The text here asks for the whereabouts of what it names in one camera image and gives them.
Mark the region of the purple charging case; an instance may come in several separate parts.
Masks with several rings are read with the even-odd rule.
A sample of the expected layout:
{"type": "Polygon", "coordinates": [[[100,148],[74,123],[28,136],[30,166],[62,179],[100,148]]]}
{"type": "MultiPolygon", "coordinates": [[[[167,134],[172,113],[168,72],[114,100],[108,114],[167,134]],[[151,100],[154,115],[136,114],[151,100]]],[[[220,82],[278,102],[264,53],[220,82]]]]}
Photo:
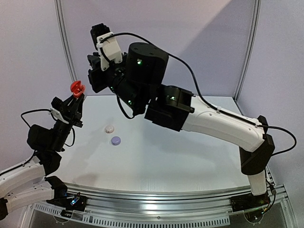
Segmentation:
{"type": "Polygon", "coordinates": [[[119,136],[114,136],[111,139],[111,144],[112,145],[119,145],[121,143],[121,138],[119,136]]]}

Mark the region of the pink charging case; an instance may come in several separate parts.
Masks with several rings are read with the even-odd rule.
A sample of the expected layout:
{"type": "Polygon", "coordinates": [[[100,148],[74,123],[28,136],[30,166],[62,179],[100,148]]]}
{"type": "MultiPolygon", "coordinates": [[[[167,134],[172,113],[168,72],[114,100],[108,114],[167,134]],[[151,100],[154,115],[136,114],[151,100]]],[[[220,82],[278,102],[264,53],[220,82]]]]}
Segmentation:
{"type": "Polygon", "coordinates": [[[114,132],[114,126],[113,125],[107,125],[104,129],[106,133],[113,133],[114,132]]]}

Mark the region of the red charging case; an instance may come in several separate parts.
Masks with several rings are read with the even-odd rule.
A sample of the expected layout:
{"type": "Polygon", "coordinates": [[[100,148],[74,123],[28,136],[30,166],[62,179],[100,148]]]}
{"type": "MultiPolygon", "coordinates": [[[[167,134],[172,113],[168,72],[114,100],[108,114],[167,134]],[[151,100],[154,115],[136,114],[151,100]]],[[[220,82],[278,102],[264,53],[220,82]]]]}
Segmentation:
{"type": "Polygon", "coordinates": [[[79,98],[86,90],[85,85],[80,80],[74,81],[70,86],[70,91],[74,98],[79,98]]]}

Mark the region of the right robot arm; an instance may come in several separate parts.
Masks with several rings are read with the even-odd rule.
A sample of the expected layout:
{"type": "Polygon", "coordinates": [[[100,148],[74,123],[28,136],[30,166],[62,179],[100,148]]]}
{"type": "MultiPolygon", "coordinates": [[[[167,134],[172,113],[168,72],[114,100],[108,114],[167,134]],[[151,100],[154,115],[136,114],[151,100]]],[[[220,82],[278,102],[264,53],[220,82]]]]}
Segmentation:
{"type": "Polygon", "coordinates": [[[109,88],[118,104],[126,104],[133,116],[144,115],[153,124],[171,130],[202,133],[237,145],[241,172],[251,188],[245,201],[249,207],[263,201],[265,168],[275,148],[265,117],[247,118],[189,90],[164,85],[169,54],[152,44],[132,43],[126,53],[118,45],[99,44],[87,60],[92,90],[98,93],[109,88]]]}

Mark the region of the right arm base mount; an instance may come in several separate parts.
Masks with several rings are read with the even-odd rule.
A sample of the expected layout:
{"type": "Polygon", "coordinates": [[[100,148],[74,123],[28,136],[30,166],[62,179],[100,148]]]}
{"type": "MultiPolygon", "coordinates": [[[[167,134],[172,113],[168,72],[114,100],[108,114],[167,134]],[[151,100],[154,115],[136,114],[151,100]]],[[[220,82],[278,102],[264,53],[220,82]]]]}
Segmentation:
{"type": "Polygon", "coordinates": [[[252,193],[247,193],[233,196],[229,200],[233,212],[254,209],[270,203],[268,193],[257,196],[254,196],[252,193]]]}

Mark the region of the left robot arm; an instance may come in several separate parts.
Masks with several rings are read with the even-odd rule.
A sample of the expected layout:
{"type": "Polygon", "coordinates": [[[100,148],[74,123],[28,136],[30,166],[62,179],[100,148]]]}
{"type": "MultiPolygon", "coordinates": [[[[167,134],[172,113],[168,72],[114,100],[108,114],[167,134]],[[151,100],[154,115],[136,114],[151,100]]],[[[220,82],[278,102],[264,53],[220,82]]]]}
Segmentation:
{"type": "Polygon", "coordinates": [[[84,95],[66,100],[55,97],[47,110],[55,119],[52,128],[37,124],[29,127],[27,144],[33,154],[23,162],[0,172],[0,218],[24,206],[46,201],[65,210],[84,211],[87,197],[80,192],[69,194],[67,185],[53,173],[59,168],[64,146],[74,127],[83,123],[84,95]]]}

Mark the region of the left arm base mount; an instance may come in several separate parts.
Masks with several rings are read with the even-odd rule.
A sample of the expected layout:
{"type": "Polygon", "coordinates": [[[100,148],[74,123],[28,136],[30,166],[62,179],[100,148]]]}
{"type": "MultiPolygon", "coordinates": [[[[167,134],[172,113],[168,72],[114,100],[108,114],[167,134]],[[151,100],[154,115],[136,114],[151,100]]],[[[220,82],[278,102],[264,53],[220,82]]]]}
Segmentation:
{"type": "Polygon", "coordinates": [[[82,195],[80,192],[71,194],[65,192],[59,198],[46,200],[48,204],[65,208],[65,210],[85,211],[88,197],[82,195]]]}

